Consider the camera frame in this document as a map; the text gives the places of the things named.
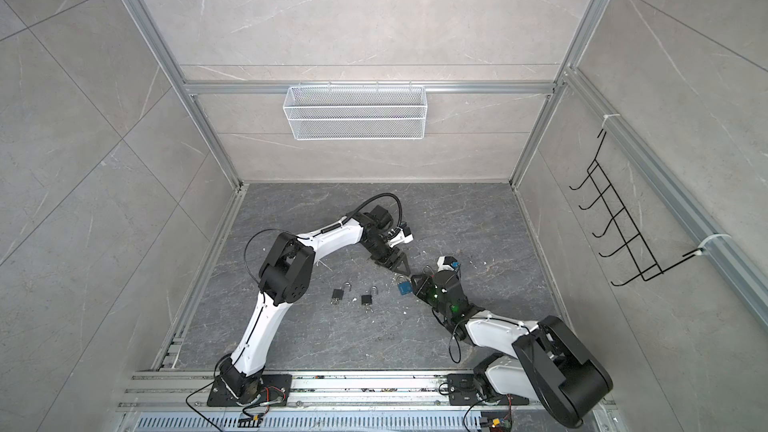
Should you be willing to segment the blue padlock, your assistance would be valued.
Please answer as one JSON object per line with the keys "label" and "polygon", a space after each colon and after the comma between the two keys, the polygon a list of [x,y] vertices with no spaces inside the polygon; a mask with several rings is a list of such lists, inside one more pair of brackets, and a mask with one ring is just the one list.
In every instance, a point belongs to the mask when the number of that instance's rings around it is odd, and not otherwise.
{"label": "blue padlock", "polygon": [[397,278],[397,288],[402,296],[413,293],[413,284],[410,277],[400,276]]}

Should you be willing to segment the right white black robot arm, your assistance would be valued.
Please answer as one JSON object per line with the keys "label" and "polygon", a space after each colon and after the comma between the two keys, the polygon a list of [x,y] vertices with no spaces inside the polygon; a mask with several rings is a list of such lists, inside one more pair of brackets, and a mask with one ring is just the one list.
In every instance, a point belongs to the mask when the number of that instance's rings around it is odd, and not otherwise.
{"label": "right white black robot arm", "polygon": [[450,344],[494,351],[473,369],[480,401],[534,400],[560,425],[578,428],[612,391],[606,368],[559,317],[522,321],[495,314],[469,301],[455,271],[417,274],[411,284],[449,332]]}

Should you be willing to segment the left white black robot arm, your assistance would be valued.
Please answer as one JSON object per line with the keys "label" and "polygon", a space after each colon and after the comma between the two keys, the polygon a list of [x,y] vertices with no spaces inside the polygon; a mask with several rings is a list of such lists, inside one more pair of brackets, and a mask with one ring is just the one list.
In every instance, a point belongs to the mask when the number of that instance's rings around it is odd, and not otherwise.
{"label": "left white black robot arm", "polygon": [[242,405],[258,398],[271,343],[290,306],[307,292],[320,259],[360,243],[377,265],[408,276],[407,257],[399,246],[412,240],[407,223],[395,222],[381,206],[355,210],[316,231],[280,233],[259,269],[259,293],[248,326],[234,352],[219,365],[219,378],[230,396]]}

